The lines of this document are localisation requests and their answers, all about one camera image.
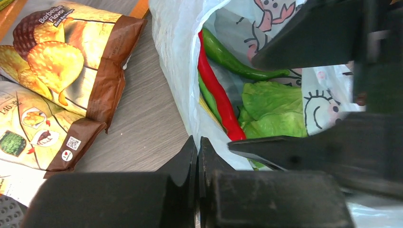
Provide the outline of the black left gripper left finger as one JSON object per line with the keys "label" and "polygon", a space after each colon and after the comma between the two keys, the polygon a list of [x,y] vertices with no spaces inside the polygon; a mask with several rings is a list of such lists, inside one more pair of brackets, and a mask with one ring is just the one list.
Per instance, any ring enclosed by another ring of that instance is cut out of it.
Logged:
{"label": "black left gripper left finger", "polygon": [[153,172],[65,173],[47,179],[24,228],[192,228],[197,148],[189,137]]}

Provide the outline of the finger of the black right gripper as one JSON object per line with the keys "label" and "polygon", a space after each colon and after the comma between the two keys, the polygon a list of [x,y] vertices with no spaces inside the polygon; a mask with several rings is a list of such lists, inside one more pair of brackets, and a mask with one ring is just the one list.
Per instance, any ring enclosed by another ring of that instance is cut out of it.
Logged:
{"label": "finger of the black right gripper", "polygon": [[280,170],[318,170],[344,188],[403,197],[403,117],[349,113],[318,134],[276,136],[228,143],[239,156]]}

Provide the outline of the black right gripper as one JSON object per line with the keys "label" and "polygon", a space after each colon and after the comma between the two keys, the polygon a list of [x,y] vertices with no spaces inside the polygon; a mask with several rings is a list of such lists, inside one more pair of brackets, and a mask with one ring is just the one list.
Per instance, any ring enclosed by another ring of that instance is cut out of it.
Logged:
{"label": "black right gripper", "polygon": [[261,70],[329,66],[356,51],[354,101],[370,113],[402,114],[402,3],[308,0],[251,62]]}

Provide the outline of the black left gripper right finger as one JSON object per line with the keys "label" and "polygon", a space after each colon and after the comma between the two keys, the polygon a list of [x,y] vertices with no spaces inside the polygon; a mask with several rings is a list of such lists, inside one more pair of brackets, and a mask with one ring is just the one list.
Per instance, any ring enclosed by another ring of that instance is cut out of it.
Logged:
{"label": "black left gripper right finger", "polygon": [[353,228],[336,181],[318,171],[236,171],[206,137],[198,154],[203,228]]}

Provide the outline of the light blue plastic bag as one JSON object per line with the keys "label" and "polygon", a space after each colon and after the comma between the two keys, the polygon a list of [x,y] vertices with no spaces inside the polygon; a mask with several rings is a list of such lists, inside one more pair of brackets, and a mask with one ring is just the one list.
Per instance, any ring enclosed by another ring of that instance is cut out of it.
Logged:
{"label": "light blue plastic bag", "polygon": [[[194,137],[199,149],[200,139],[208,138],[216,153],[236,171],[299,170],[280,170],[234,154],[228,149],[228,143],[233,141],[227,136],[215,99],[198,71],[198,33],[203,28],[208,29],[240,62],[257,69],[252,65],[252,58],[283,29],[306,1],[152,0],[149,3],[161,69],[188,134]],[[301,88],[306,137],[331,128],[349,113],[370,113],[353,97],[354,58],[357,51],[353,60],[344,64],[286,68],[289,70],[288,76],[266,80]],[[236,75],[207,59],[238,120],[244,84],[258,81]],[[403,198],[347,189],[331,174],[318,172],[328,174],[336,181],[344,195],[354,228],[402,227]]]}

